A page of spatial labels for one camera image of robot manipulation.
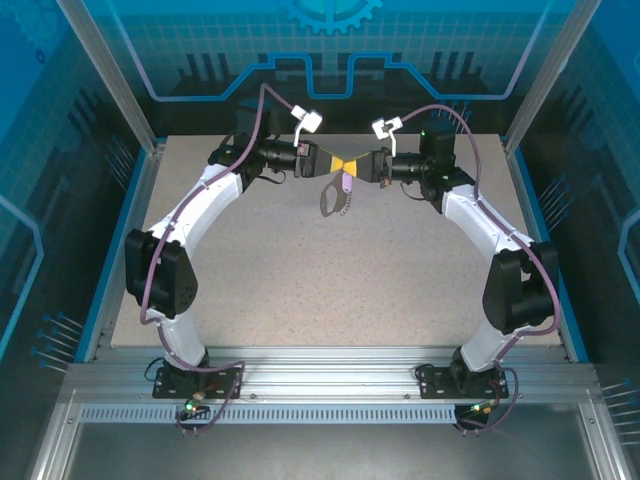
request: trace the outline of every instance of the perforated rail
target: perforated rail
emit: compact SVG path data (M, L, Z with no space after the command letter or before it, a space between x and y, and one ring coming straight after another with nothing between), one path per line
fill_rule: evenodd
M198 419L205 423L217 405ZM85 405L84 423L173 423L181 405ZM226 424L419 424L455 423L453 405L230 405Z

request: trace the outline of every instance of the blue frame edge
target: blue frame edge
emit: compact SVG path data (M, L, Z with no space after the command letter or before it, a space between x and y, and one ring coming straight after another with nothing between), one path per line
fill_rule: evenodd
M89 346L91 344L93 330L96 328L96 323L98 321L98 312L100 311L100 305L102 304L105 292L107 290L107 283L109 282L111 270L113 269L113 265L115 263L120 240L125 234L124 228L127 223L127 218L129 217L129 212L133 203L133 197L136 193L136 190L138 189L138 183L140 181L140 176L142 174L142 169L144 167L146 157L147 151L145 149L140 149L138 159L136 160L136 166L133 170L131 181L129 182L129 188L127 189L127 194L124 197L120 215L118 216L118 222L116 223L116 228L113 232L113 237L111 238L111 244L109 245L109 250L107 251L107 256L104 260L104 266L102 267L102 273L100 274L100 279L98 280L98 285L96 286L96 292L93 295L91 307L89 308L89 314L87 315L87 321L85 322L84 329L82 330L80 344L78 345L78 349L76 350L74 358L75 363L83 363L83 359L85 358L87 350L89 349Z
M520 147L516 148L515 150L515 159L518 163L518 169L520 170L520 175L522 176L524 188L527 191L527 195L529 197L529 203L531 204L531 210L533 212L534 220L536 222L538 230L540 231L541 240L550 241L551 237L549 236L549 230L547 230L547 226L544 223L544 217L542 216L542 210L540 209L540 204L538 203L538 197L536 196L535 190L533 189L533 182L531 181L531 176L529 175L529 169L527 168L527 164L524 161L524 156L520 151ZM560 296L560 303L562 304L567 331L571 336L571 342L573 343L573 348L576 353L576 359L580 363L588 363L589 356L587 355L587 349L584 346L584 341L582 340L582 335L580 334L578 321L576 320L575 313L573 312L573 307L571 306L571 301L569 300L569 294L567 292L567 287L564 283L564 279L562 278L562 273L560 273L559 287L560 288L558 294Z

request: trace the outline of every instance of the speckled tabletop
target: speckled tabletop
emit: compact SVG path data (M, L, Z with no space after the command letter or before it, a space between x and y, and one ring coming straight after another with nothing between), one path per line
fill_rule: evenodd
M219 136L169 137L144 227L160 220L199 178ZM497 135L477 136L481 190L525 231ZM343 159L379 148L373 135L315 135ZM417 151L415 135L398 135ZM472 177L467 137L456 139L457 164ZM198 278L197 328L210 346L460 345L486 321L482 292L489 266L452 222L400 185L354 181L345 216L320 214L332 179L256 180L203 236L192 263ZM418 194L418 186L407 187ZM156 329L138 322L125 293L112 345L157 346ZM556 334L527 343L557 344Z

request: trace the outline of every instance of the yellow object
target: yellow object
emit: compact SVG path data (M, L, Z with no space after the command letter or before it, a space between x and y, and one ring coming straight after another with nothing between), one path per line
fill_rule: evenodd
M331 157L331 172L335 172L337 170L342 170L344 166L344 161L341 158L336 157L335 155Z
M358 167L356 164L355 160L351 160L350 162L346 162L344 164L344 166L342 167L342 169L347 172L349 175L351 175L352 177L356 176L356 173L358 171Z

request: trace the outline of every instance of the mounting plate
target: mounting plate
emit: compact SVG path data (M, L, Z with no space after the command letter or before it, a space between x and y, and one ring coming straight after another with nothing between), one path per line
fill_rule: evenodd
M210 400L225 399L233 385L240 368L231 368L218 373L197 373L178 370L165 364L156 372L153 385L153 398L187 400L193 394L204 391ZM240 397L241 385L238 385L232 399Z
M433 365L420 365L415 369L416 379L420 382L420 398L423 400L457 398L474 398L491 400L496 398L496 390L489 383L497 382L497 393L500 398L509 397L509 388L504 372L489 370L486 375L479 376L473 383L465 385L465 394L456 388L449 367L434 367Z

